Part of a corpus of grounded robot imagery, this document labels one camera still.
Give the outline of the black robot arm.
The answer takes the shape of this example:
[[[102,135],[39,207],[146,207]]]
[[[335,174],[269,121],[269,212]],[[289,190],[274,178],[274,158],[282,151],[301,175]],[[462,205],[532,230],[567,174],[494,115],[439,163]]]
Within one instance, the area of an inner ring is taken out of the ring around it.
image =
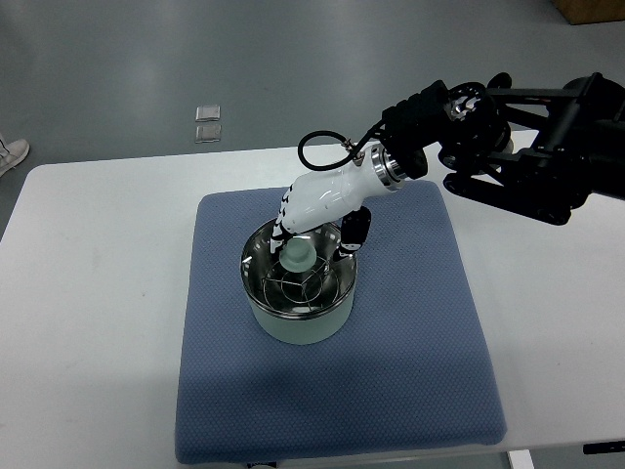
[[[487,84],[438,80],[385,109],[379,138],[411,179],[438,143],[459,196],[551,225],[592,193],[624,196],[624,88],[598,72],[561,89],[516,89],[506,72]]]

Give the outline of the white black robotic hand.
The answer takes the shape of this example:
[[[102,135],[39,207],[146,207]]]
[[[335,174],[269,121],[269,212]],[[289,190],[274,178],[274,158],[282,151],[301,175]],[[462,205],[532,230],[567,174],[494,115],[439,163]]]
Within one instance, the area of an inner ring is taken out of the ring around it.
[[[403,186],[407,174],[380,144],[366,148],[356,161],[338,169],[311,171],[298,177],[281,199],[274,222],[270,253],[277,254],[295,235],[317,229],[325,223],[347,219],[336,261],[354,253],[365,242],[370,215],[361,210],[371,196],[386,195]]]

